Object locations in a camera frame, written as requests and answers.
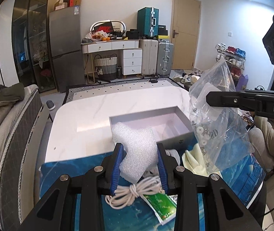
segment green packet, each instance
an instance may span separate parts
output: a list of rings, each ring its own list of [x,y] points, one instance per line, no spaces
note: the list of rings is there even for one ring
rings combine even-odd
[[[141,195],[140,197],[154,211],[161,225],[165,225],[175,217],[177,195],[168,196],[158,193],[156,195]]]

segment clear plastic zip bag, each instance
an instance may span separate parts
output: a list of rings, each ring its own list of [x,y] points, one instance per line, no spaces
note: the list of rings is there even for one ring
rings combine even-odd
[[[245,121],[237,108],[210,107],[211,91],[235,92],[234,82],[224,59],[202,74],[189,90],[190,122],[201,148],[208,174],[229,168],[254,152]]]

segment glass cabinet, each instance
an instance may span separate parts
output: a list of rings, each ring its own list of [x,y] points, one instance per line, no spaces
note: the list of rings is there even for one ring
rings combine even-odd
[[[48,0],[15,0],[12,45],[15,67],[23,85],[36,84],[39,92],[55,89],[47,45]]]

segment bed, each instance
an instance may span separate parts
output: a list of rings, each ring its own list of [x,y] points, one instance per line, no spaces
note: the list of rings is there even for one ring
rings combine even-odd
[[[38,87],[25,87],[0,125],[0,228],[17,230],[34,207],[36,157],[49,116]]]

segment wooden door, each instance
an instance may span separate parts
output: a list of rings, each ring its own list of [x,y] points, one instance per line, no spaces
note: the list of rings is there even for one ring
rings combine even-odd
[[[194,67],[199,24],[200,1],[174,0],[173,27],[170,32],[174,44],[173,69],[192,69]]]

